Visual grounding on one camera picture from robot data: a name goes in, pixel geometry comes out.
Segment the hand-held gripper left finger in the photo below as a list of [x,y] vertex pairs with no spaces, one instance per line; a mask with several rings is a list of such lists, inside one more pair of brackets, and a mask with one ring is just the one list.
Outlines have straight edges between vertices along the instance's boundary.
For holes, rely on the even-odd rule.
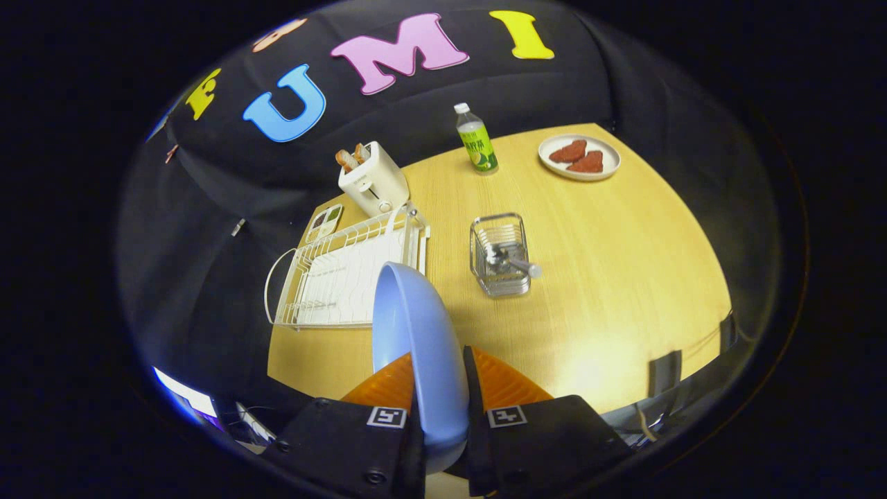
[[422,498],[417,403],[405,354],[342,400],[308,404],[268,446],[267,461],[338,498]]

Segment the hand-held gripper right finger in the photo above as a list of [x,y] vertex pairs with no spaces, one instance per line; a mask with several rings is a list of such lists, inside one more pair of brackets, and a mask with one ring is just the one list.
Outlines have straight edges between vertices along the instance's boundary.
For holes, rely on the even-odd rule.
[[630,458],[633,449],[580,396],[554,398],[474,347],[468,376],[469,496],[561,498]]

